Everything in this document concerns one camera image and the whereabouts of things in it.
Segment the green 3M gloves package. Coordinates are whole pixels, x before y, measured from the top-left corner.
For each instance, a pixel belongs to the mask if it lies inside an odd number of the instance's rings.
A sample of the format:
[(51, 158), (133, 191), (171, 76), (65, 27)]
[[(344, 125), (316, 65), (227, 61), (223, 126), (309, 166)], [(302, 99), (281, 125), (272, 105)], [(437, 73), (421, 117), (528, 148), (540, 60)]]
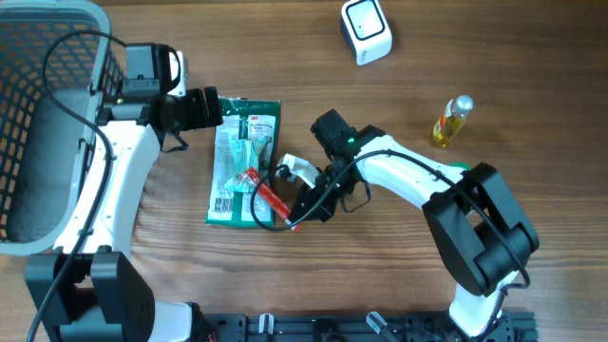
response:
[(223, 124), (216, 128), (213, 176), (209, 209), (205, 218), (208, 224), (236, 228), (254, 228), (259, 219), (266, 225), (274, 223), (274, 213), (260, 195), (251, 199), (251, 193), (229, 191), (224, 187), (233, 170), (229, 138), (256, 139), (268, 137), (269, 142), (260, 156), (260, 175), (268, 173), (276, 154), (276, 140), (280, 125), (280, 101), (222, 98)]

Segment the light green wipes sachet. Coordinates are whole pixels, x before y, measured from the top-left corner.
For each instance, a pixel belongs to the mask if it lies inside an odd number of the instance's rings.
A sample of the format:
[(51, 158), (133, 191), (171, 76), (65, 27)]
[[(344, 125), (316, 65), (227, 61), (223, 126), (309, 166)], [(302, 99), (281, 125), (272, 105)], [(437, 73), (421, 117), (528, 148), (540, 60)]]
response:
[(260, 156), (268, 142), (269, 138), (266, 136), (252, 140), (229, 138), (233, 170), (224, 184), (227, 190), (238, 193), (251, 193), (254, 190), (254, 183), (246, 175), (246, 171), (250, 168), (259, 170)]

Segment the red snack stick packet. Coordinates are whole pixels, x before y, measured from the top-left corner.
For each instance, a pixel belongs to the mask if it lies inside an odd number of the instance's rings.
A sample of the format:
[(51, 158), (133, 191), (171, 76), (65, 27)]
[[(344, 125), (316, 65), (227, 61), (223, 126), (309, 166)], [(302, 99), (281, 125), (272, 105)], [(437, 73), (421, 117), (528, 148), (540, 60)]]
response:
[(249, 167), (244, 174), (244, 179), (250, 182), (252, 185), (257, 186), (258, 188), (257, 194), (261, 196), (261, 198), (270, 205), (270, 207), (287, 223), (291, 224), (292, 222), (289, 220), (289, 215), (291, 214), (291, 210), (288, 208), (287, 204), (278, 196), (278, 194), (270, 187), (266, 181), (262, 180), (260, 174), (255, 170), (254, 167)]

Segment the green lid white jar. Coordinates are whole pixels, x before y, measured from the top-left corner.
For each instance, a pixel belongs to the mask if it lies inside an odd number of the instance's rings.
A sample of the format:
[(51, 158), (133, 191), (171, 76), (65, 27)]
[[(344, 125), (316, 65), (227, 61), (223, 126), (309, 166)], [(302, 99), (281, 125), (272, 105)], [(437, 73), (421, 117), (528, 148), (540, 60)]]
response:
[(460, 162), (460, 161), (451, 162), (451, 163), (449, 164), (449, 166), (452, 166), (452, 167), (458, 167), (458, 168), (462, 168), (462, 169), (464, 169), (464, 170), (471, 170), (471, 169), (472, 169), (472, 167), (471, 167), (471, 166), (469, 166), (468, 164), (466, 164), (466, 163), (464, 163), (464, 162)]

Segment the yellow liquid bottle silver cap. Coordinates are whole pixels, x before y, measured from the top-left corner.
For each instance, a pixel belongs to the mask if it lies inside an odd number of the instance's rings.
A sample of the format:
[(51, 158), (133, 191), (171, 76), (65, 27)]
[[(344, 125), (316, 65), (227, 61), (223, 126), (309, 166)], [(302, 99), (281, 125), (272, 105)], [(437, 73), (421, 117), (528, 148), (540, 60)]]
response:
[(451, 99), (431, 130), (431, 142), (438, 147), (450, 145), (465, 125), (473, 108), (474, 101), (469, 95)]

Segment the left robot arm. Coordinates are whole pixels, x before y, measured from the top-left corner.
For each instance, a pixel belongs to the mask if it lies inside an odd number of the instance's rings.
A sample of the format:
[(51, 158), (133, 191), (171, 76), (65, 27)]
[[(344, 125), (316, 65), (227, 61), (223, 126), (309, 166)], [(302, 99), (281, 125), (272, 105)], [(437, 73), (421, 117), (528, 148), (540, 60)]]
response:
[(208, 328), (197, 304), (156, 299), (130, 260), (143, 186), (180, 132), (221, 124), (214, 87), (104, 101), (84, 187), (49, 254), (29, 257), (25, 281), (52, 341), (197, 341)]

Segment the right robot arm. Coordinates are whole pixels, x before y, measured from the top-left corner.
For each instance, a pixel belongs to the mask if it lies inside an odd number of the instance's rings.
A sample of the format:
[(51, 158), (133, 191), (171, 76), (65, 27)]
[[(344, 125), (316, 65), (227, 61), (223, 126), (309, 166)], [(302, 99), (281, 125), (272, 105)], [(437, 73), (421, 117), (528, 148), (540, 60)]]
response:
[(278, 164), (282, 178), (303, 181), (290, 219), (330, 219), (358, 183), (390, 190), (423, 212), (457, 283), (438, 332), (465, 341), (503, 332), (515, 340), (502, 305), (510, 290), (529, 287), (525, 265), (540, 239), (500, 172), (487, 163), (467, 169), (430, 160), (375, 126), (316, 125), (313, 133), (331, 161), (326, 168), (289, 154)]

